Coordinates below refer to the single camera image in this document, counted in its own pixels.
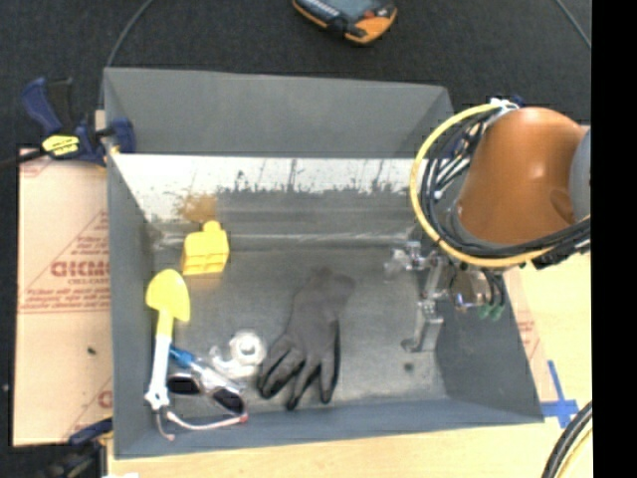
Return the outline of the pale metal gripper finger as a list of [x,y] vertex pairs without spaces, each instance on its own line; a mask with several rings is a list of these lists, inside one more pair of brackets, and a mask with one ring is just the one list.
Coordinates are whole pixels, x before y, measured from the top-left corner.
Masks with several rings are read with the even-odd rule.
[[383,263],[386,277],[396,277],[400,272],[422,271],[426,267],[426,258],[422,255],[419,241],[406,241],[402,246],[393,247],[389,259]]
[[408,353],[434,352],[443,322],[435,301],[419,301],[413,335],[401,342],[402,348]]

